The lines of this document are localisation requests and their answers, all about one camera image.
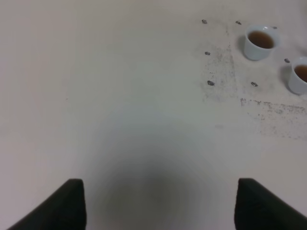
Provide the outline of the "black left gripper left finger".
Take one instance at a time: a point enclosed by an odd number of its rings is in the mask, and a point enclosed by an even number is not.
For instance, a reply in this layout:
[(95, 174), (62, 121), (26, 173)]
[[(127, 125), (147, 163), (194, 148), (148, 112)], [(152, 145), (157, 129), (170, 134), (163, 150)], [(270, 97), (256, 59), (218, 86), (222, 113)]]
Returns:
[(69, 179), (11, 230), (84, 230), (86, 202), (81, 179)]

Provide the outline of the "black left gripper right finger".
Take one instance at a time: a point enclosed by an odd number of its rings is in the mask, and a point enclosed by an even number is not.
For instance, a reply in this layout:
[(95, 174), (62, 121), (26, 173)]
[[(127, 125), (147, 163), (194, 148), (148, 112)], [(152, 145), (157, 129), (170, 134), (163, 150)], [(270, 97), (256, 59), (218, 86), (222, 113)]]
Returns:
[(237, 230), (305, 230), (307, 218), (252, 178), (238, 180)]

